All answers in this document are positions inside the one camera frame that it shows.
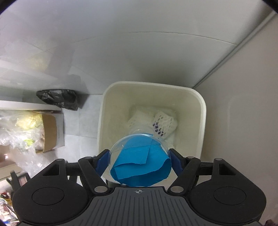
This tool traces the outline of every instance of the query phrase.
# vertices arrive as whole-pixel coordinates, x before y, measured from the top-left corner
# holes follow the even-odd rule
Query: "clear plastic bag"
[[[10,146],[11,159],[31,177],[50,164],[36,149],[44,148],[41,114],[0,110],[0,145]]]

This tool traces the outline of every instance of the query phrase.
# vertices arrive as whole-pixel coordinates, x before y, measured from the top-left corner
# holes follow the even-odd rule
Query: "crumpled blue paper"
[[[166,179],[171,167],[171,159],[159,142],[136,136],[124,145],[110,173],[121,184],[147,187]]]

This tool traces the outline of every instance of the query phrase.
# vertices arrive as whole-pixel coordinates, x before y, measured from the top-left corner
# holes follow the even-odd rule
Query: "white trash can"
[[[182,156],[201,157],[205,132],[206,105],[203,97],[194,89],[147,82],[116,82],[103,94],[98,125],[98,151],[111,149],[126,136],[125,125],[133,106],[168,108],[175,111],[178,127],[175,130],[174,148]],[[117,183],[109,170],[103,177]],[[169,185],[175,180],[169,177],[154,186]]]

